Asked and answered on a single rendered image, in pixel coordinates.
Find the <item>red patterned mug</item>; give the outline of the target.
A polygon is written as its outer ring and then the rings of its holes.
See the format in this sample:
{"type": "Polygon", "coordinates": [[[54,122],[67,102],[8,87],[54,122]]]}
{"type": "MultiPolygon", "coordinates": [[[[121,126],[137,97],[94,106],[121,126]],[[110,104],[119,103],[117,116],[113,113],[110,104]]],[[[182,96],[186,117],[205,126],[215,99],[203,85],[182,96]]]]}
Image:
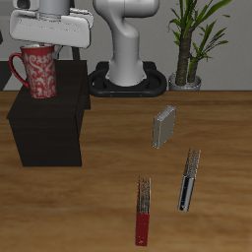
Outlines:
{"type": "Polygon", "coordinates": [[[32,98],[49,98],[57,95],[55,60],[52,44],[21,46],[20,53],[9,57],[9,65],[15,77],[30,91],[32,98]],[[19,57],[25,67],[27,78],[23,79],[14,67],[13,59],[19,57]]]}

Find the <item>dark brown wooden shelf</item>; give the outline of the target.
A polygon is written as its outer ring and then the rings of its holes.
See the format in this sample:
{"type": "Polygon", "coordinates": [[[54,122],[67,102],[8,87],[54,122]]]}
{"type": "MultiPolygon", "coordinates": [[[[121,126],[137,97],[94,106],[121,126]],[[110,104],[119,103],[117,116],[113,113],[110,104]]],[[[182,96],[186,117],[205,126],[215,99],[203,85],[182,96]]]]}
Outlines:
{"type": "Polygon", "coordinates": [[[57,95],[33,98],[21,88],[8,115],[24,166],[80,166],[84,111],[91,107],[87,62],[55,62],[57,95]]]}

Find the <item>black and silver book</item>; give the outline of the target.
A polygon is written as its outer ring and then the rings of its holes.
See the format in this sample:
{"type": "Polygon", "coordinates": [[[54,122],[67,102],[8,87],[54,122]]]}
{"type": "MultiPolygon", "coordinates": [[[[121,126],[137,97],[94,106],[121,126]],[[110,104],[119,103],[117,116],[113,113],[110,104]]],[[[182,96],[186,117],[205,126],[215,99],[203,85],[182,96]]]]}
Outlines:
{"type": "Polygon", "coordinates": [[[182,177],[180,196],[177,209],[188,212],[194,183],[196,180],[197,169],[200,159],[200,151],[189,149],[185,169],[182,177]]]}

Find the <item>grey book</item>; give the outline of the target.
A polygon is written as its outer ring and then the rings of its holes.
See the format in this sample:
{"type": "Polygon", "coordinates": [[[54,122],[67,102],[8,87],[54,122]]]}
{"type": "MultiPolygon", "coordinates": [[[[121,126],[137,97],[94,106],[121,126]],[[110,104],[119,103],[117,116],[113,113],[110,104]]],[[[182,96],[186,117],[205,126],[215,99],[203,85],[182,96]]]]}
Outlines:
{"type": "Polygon", "coordinates": [[[159,149],[173,134],[176,108],[167,106],[154,118],[153,147],[159,149]]]}

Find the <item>red book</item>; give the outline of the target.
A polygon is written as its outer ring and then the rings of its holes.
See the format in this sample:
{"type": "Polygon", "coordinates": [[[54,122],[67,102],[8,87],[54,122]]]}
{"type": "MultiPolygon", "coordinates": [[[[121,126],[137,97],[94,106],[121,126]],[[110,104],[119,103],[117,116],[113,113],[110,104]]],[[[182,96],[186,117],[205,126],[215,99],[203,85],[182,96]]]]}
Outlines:
{"type": "Polygon", "coordinates": [[[151,204],[151,179],[138,179],[138,194],[136,207],[136,234],[137,246],[148,245],[149,221],[151,204]]]}

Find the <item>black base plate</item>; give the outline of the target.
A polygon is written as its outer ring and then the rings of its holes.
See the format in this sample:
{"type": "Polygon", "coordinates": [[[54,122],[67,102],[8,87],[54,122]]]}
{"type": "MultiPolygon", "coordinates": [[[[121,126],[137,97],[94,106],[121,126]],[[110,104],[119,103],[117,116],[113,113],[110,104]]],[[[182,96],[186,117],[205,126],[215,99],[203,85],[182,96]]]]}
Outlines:
{"type": "Polygon", "coordinates": [[[108,72],[108,62],[102,61],[89,74],[90,94],[97,97],[155,97],[166,91],[166,77],[157,70],[156,64],[144,61],[144,71],[147,78],[137,86],[120,87],[105,78],[108,72]]]}

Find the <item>green pot plant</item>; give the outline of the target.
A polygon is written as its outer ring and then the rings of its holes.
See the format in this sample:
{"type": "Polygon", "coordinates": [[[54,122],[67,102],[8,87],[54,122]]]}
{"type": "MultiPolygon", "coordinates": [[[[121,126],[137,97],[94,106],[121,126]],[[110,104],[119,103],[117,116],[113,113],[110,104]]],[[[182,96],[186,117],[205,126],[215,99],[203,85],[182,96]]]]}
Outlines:
{"type": "Polygon", "coordinates": [[[207,18],[220,8],[226,6],[231,0],[220,0],[213,4],[213,0],[201,10],[197,10],[198,0],[179,0],[180,14],[172,9],[176,16],[169,22],[175,24],[178,31],[173,31],[176,38],[174,43],[179,47],[176,72],[168,78],[168,89],[170,91],[198,91],[202,80],[196,75],[198,63],[211,59],[208,53],[215,47],[227,44],[227,40],[221,40],[225,28],[219,30],[213,37],[210,37],[216,21],[201,27],[207,18]]]}

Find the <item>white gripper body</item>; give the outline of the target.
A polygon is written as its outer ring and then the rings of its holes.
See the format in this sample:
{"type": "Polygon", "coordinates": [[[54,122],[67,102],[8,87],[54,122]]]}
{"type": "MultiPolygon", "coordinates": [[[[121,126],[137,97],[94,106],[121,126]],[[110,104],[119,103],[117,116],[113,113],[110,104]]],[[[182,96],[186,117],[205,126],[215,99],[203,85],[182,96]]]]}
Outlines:
{"type": "Polygon", "coordinates": [[[70,9],[58,21],[44,20],[36,11],[15,10],[10,18],[13,39],[87,48],[91,44],[94,16],[87,10],[70,9]]]}

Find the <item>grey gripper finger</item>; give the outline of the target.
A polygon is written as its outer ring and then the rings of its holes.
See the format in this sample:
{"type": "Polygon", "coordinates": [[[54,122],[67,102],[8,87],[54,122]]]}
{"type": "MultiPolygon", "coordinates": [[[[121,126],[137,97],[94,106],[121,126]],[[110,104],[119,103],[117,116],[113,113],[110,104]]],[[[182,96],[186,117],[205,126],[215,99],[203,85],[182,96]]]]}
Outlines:
{"type": "Polygon", "coordinates": [[[60,53],[61,49],[63,48],[63,45],[55,45],[55,46],[56,46],[55,47],[56,49],[52,53],[52,58],[54,60],[58,60],[59,59],[59,53],[60,53]]]}

